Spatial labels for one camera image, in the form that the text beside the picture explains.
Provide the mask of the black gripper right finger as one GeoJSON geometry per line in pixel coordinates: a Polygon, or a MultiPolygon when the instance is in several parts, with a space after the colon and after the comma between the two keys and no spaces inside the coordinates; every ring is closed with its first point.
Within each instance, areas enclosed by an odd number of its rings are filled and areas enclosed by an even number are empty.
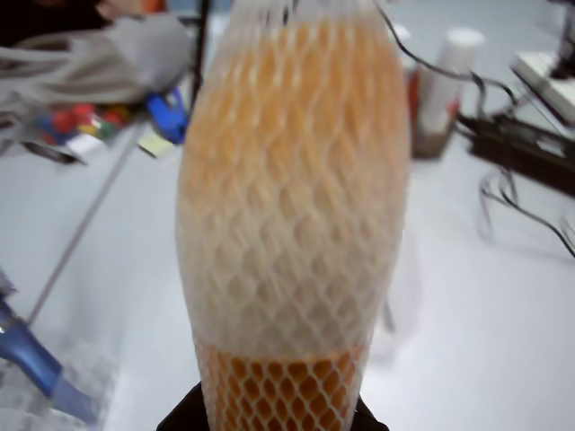
{"type": "Polygon", "coordinates": [[[361,396],[358,396],[352,419],[352,431],[389,431],[389,427],[379,422],[361,396]]]}

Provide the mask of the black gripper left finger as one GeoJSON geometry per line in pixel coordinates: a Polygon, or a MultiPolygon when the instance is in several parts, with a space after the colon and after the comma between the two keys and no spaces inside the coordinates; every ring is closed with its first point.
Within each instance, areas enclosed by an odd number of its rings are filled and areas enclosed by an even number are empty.
{"type": "Polygon", "coordinates": [[[202,387],[197,383],[159,423],[156,431],[209,431],[202,387]]]}

